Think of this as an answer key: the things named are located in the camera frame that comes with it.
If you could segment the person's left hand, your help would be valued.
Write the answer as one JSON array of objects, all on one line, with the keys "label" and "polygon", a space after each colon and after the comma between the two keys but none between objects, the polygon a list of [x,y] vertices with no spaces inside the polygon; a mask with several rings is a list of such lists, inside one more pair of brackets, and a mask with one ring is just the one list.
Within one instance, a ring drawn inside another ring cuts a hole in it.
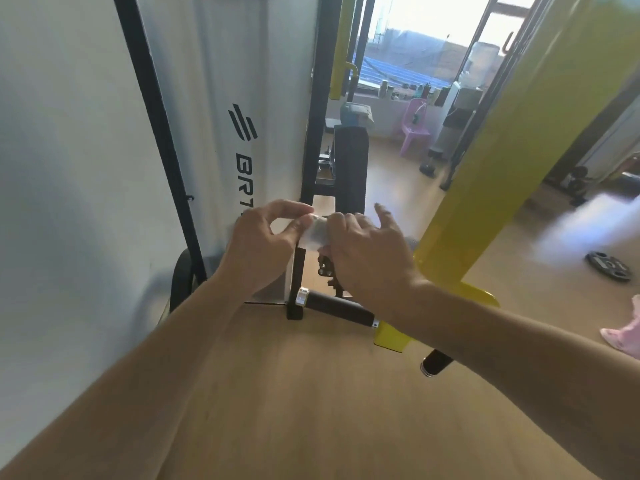
[{"label": "person's left hand", "polygon": [[293,219],[312,216],[306,203],[275,200],[245,211],[236,221],[214,281],[246,301],[283,274],[298,243],[279,241],[275,234]]}]

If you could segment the person's right hand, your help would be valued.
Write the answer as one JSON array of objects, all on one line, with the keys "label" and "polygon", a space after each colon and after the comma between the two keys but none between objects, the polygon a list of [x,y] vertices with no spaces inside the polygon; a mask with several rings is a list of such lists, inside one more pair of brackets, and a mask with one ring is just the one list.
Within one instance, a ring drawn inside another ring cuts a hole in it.
[{"label": "person's right hand", "polygon": [[340,212],[330,214],[327,225],[330,245],[321,252],[332,259],[341,286],[374,315],[400,315],[427,282],[400,227],[384,230],[364,214]]}]

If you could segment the white wet wipe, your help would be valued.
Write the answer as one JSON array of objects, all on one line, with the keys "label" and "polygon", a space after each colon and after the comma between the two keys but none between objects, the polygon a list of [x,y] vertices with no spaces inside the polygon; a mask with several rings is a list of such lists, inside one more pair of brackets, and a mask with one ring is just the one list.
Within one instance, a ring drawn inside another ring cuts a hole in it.
[{"label": "white wet wipe", "polygon": [[327,217],[313,214],[312,224],[304,231],[298,242],[302,250],[318,252],[330,245]]}]

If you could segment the person's left forearm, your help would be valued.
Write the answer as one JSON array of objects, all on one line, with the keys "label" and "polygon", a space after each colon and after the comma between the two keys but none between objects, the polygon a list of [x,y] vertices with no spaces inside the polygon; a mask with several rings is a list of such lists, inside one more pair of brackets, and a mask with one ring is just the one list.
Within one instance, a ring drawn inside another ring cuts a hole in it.
[{"label": "person's left forearm", "polygon": [[153,480],[222,329],[266,283],[219,270],[0,469],[0,480]]}]

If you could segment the person's right forearm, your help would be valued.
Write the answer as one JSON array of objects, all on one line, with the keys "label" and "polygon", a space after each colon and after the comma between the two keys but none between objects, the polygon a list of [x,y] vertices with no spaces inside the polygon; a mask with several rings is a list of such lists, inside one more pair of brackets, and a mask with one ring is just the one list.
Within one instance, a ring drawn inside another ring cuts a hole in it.
[{"label": "person's right forearm", "polygon": [[391,295],[398,329],[489,382],[594,475],[640,480],[640,361],[425,280]]}]

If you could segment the black adjustment knob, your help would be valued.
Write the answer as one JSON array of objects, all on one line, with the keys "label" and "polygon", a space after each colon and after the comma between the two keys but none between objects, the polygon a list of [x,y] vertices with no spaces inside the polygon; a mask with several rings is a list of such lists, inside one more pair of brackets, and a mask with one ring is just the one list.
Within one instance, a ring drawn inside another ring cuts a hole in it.
[{"label": "black adjustment knob", "polygon": [[328,285],[335,291],[335,296],[343,298],[344,288],[341,286],[335,275],[335,268],[332,259],[322,253],[318,256],[319,270],[318,275],[329,278]]}]

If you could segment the black bench pad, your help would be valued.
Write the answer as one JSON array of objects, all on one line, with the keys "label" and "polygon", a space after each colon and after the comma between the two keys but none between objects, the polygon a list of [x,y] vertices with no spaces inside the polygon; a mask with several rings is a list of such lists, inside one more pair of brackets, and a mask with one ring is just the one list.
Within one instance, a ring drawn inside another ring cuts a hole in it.
[{"label": "black bench pad", "polygon": [[367,129],[338,125],[333,134],[335,211],[364,214],[369,162]]}]

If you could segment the black dumbbell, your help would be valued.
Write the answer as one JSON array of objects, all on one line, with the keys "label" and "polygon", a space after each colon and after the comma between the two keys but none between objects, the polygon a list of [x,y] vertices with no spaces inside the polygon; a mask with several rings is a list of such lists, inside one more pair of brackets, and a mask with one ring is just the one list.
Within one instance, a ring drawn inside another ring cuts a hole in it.
[{"label": "black dumbbell", "polygon": [[435,178],[438,165],[444,161],[443,155],[444,152],[437,147],[428,149],[426,159],[419,167],[420,173],[429,178]]}]

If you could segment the pink plastic chair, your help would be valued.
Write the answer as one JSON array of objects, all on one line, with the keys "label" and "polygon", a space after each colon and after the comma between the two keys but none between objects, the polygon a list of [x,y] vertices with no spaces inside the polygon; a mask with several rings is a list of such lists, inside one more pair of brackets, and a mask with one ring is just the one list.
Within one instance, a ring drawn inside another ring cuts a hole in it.
[{"label": "pink plastic chair", "polygon": [[423,98],[413,98],[409,101],[401,119],[400,130],[404,135],[399,155],[404,157],[412,142],[428,139],[431,136],[427,128],[428,102]]}]

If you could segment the grey blue seat pad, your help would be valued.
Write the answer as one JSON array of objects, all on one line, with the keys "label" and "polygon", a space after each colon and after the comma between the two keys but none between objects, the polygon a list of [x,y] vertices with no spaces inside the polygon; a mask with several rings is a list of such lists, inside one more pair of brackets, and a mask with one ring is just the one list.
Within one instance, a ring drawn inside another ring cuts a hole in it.
[{"label": "grey blue seat pad", "polygon": [[345,102],[340,106],[340,124],[372,130],[375,126],[370,105]]}]

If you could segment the row of bottles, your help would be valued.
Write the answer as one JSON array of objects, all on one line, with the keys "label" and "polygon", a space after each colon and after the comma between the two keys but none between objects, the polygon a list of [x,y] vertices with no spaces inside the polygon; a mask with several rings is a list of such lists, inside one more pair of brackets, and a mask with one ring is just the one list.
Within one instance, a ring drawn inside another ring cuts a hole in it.
[{"label": "row of bottles", "polygon": [[383,80],[378,89],[378,98],[386,100],[424,99],[428,105],[442,106],[451,89],[451,85],[437,86],[434,83],[409,84],[398,83],[393,86],[390,81]]}]

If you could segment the white water dispenser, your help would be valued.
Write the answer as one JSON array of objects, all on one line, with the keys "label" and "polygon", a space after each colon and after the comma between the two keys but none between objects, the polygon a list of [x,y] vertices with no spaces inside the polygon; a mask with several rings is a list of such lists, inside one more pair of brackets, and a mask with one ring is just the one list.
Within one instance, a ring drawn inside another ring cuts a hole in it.
[{"label": "white water dispenser", "polygon": [[453,83],[444,103],[446,117],[429,155],[436,159],[449,159],[469,120],[476,112],[490,82],[495,64],[500,64],[501,48],[485,41],[473,44],[460,76]]}]

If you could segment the pair of black dumbbells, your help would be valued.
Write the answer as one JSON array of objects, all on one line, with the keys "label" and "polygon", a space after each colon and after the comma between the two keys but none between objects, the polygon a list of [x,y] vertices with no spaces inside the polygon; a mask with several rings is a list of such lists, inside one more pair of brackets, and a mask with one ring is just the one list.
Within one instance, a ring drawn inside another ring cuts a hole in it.
[{"label": "pair of black dumbbells", "polygon": [[585,166],[576,166],[565,177],[562,188],[570,195],[570,204],[578,208],[587,202],[586,195],[592,186],[593,178],[589,176],[589,169]]}]

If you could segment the pink slipper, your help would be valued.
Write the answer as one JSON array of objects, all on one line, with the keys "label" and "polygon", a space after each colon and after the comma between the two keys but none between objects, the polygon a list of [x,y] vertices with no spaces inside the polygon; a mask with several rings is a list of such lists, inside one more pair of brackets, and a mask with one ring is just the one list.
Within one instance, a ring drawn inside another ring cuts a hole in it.
[{"label": "pink slipper", "polygon": [[632,298],[633,318],[620,329],[602,328],[601,337],[612,348],[640,360],[640,294]]}]

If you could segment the black machine frame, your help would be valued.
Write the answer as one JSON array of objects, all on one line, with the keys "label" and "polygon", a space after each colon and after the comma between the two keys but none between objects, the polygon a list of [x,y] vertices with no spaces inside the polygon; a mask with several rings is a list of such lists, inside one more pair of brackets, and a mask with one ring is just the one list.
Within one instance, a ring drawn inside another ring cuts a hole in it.
[{"label": "black machine frame", "polygon": [[[313,67],[310,110],[307,136],[303,154],[303,170],[300,200],[311,204],[316,195],[334,197],[333,184],[316,182],[321,143],[324,134],[326,109],[330,92],[333,57],[337,40],[337,29],[342,0],[319,0],[316,51]],[[288,320],[301,320],[304,310],[294,304],[296,293],[301,288],[306,251],[297,248],[294,253],[291,293],[287,301]]]}]

